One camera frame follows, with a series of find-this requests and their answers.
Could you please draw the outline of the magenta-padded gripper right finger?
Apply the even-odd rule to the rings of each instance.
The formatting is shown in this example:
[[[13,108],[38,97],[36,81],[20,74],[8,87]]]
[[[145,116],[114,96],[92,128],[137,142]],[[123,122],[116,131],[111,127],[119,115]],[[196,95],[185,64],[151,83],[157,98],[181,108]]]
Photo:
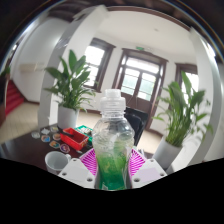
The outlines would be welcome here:
[[[147,159],[133,149],[128,162],[128,175],[128,188],[136,189],[165,177],[166,172],[155,159]]]

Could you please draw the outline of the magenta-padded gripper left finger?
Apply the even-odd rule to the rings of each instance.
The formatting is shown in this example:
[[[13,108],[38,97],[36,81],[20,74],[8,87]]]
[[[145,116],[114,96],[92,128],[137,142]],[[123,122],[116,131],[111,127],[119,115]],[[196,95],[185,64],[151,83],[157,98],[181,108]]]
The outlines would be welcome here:
[[[59,176],[76,185],[93,189],[95,187],[98,164],[94,149],[90,149],[79,158],[72,158]]]

